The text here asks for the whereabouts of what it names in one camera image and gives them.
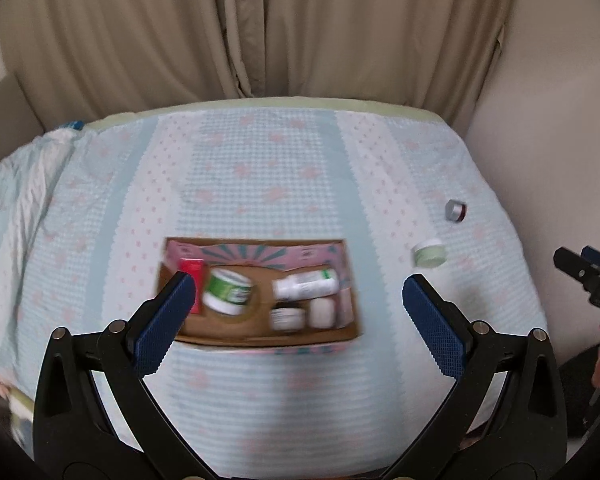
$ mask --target beige curtain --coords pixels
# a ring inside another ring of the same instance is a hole
[[[252,6],[243,2],[245,10]],[[251,91],[236,29],[244,15],[236,3],[0,0],[0,44],[47,128],[238,98]]]
[[[47,127],[242,96],[426,108],[463,133],[511,0],[0,0]]]

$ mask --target light blue bedspread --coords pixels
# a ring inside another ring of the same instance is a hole
[[[363,330],[347,349],[175,343],[146,378],[222,476],[340,476],[387,466],[407,447],[452,384],[400,298],[405,277],[423,270],[411,248],[424,239],[448,251],[424,275],[469,319],[525,335],[546,327],[506,213],[435,118],[211,109],[43,139],[0,163],[0,372],[31,397],[56,326],[100,331],[154,295],[164,237],[346,238]],[[451,198],[468,203],[462,223],[445,219]]]

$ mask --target white bottle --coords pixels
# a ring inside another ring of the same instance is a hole
[[[311,300],[340,290],[338,275],[333,269],[290,274],[282,280],[274,280],[272,285],[273,295],[278,301]]]

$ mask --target red box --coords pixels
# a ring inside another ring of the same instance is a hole
[[[186,272],[196,283],[196,299],[191,307],[191,314],[200,314],[200,299],[202,298],[202,287],[204,284],[204,260],[180,260],[178,270]]]

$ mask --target metal screw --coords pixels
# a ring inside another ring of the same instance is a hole
[[[489,333],[489,325],[487,325],[485,322],[483,321],[476,321],[474,323],[474,330],[481,335],[485,335]]]
[[[64,334],[66,334],[66,328],[63,326],[59,326],[51,333],[51,337],[55,340],[58,340],[62,339],[64,337]]]
[[[126,323],[121,319],[117,319],[109,323],[109,332],[113,332],[117,334],[118,332],[122,332],[125,329]]]
[[[546,339],[546,332],[541,328],[535,328],[533,334],[538,341],[544,341]]]

